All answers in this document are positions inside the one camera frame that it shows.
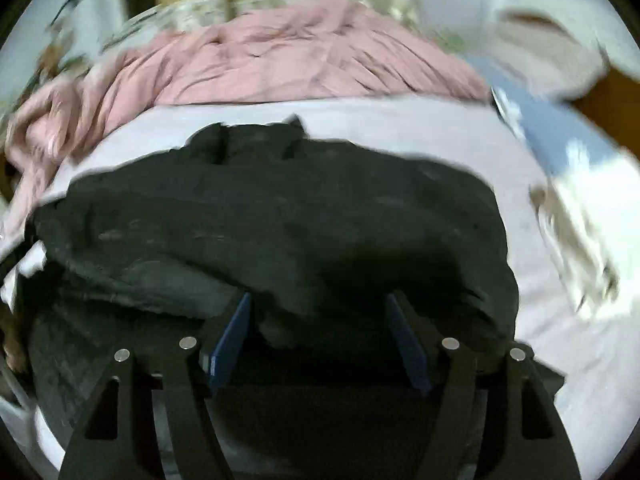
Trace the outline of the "folded cream blanket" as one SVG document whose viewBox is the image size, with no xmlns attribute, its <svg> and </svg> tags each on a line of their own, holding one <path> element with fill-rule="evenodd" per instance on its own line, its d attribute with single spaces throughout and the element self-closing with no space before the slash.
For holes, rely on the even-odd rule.
<svg viewBox="0 0 640 480">
<path fill-rule="evenodd" d="M 639 161 L 594 164 L 575 148 L 564 174 L 530 191 L 539 229 L 576 314 L 604 322 L 639 314 Z"/>
</svg>

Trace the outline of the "wooden headboard with white cover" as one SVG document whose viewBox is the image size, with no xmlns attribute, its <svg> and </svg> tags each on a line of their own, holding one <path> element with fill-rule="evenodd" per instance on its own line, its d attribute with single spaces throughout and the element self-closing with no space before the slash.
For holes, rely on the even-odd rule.
<svg viewBox="0 0 640 480">
<path fill-rule="evenodd" d="M 606 54 L 610 70 L 585 96 L 555 101 L 567 103 L 638 155 L 639 46 L 615 11 L 589 0 L 506 0 L 496 21 L 509 11 L 546 16 L 582 44 Z"/>
</svg>

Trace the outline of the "cluttered wooden desk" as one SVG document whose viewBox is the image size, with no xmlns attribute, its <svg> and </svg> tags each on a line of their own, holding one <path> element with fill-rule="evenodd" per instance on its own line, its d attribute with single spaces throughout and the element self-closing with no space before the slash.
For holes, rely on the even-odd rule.
<svg viewBox="0 0 640 480">
<path fill-rule="evenodd" d="M 82 0 L 65 0 L 46 27 L 50 41 L 38 56 L 35 71 L 14 101 L 13 110 L 23 105 L 46 82 L 65 72 L 81 73 L 89 66 L 87 55 L 70 54 L 75 44 L 74 12 L 81 3 Z"/>
</svg>

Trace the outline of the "pink quilted blanket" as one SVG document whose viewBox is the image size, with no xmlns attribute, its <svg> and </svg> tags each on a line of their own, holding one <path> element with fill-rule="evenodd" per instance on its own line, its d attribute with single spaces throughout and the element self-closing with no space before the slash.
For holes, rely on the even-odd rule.
<svg viewBox="0 0 640 480">
<path fill-rule="evenodd" d="M 404 93 L 484 101 L 489 88 L 461 58 L 352 0 L 307 0 L 163 32 L 85 75 L 57 76 L 13 113 L 6 158 L 21 180 L 1 235 L 21 234 L 63 162 L 85 158 L 149 108 Z"/>
</svg>

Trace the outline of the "beige pillow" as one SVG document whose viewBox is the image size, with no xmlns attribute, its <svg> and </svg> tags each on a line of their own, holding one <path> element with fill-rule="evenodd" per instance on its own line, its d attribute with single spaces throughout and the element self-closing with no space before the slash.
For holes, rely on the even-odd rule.
<svg viewBox="0 0 640 480">
<path fill-rule="evenodd" d="M 530 93 L 561 101 L 582 98 L 610 70 L 602 50 L 533 13 L 502 14 L 485 37 L 483 52 Z"/>
</svg>

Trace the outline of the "pink bed sheet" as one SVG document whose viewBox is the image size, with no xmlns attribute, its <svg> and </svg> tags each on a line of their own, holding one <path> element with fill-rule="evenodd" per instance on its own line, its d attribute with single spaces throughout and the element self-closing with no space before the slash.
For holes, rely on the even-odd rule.
<svg viewBox="0 0 640 480">
<path fill-rule="evenodd" d="M 514 139 L 488 107 L 424 98 L 336 100 L 253 106 L 161 106 L 116 129 L 79 166 L 65 166 L 43 205 L 62 198 L 77 179 L 117 169 L 157 153 L 183 148 L 210 125 L 272 125 L 297 120 L 308 138 L 346 142 L 400 158 L 425 158 L 468 172 L 495 195 L 506 230 L 508 263 L 518 286 L 518 312 L 510 339 L 533 349 L 536 360 L 560 373 L 564 384 L 555 393 L 560 415 L 578 463 L 577 479 L 612 476 L 620 460 L 636 447 L 639 372 L 624 359 L 620 344 L 632 331 L 629 321 L 590 326 L 576 315 L 555 270 L 529 203 L 529 189 L 542 173 L 535 159 Z M 53 434 L 37 396 L 32 354 L 32 326 L 37 305 L 24 286 L 47 263 L 46 248 L 30 225 L 27 238 L 11 252 L 2 274 L 8 280 L 17 311 L 24 316 L 30 371 L 27 377 L 37 405 L 36 427 L 42 443 L 61 470 L 67 443 Z M 229 381 L 209 404 L 209 415 L 224 457 L 220 396 L 242 362 L 260 304 L 250 296 L 250 330 Z M 313 479 L 273 474 L 265 460 L 230 479 Z"/>
</svg>

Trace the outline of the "large black jacket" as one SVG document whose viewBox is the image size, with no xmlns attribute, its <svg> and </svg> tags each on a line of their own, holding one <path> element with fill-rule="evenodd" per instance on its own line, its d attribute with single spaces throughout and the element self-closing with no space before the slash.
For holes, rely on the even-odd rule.
<svg viewBox="0 0 640 480">
<path fill-rule="evenodd" d="M 514 334 L 518 286 L 494 193 L 468 172 L 297 120 L 210 125 L 183 148 L 77 179 L 30 225 L 44 269 L 29 349 L 61 443 L 111 350 L 182 336 L 248 292 L 258 321 L 219 406 L 235 471 L 402 479 L 426 403 L 383 313 L 402 292 L 477 350 Z"/>
</svg>

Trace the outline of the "blue floral pillow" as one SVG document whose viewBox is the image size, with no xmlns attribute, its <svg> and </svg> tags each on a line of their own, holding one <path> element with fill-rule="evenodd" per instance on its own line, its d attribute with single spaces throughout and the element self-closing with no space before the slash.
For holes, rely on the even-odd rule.
<svg viewBox="0 0 640 480">
<path fill-rule="evenodd" d="M 533 96 L 488 58 L 465 61 L 486 80 L 503 122 L 549 176 L 597 167 L 620 154 L 614 141 L 569 106 Z"/>
</svg>

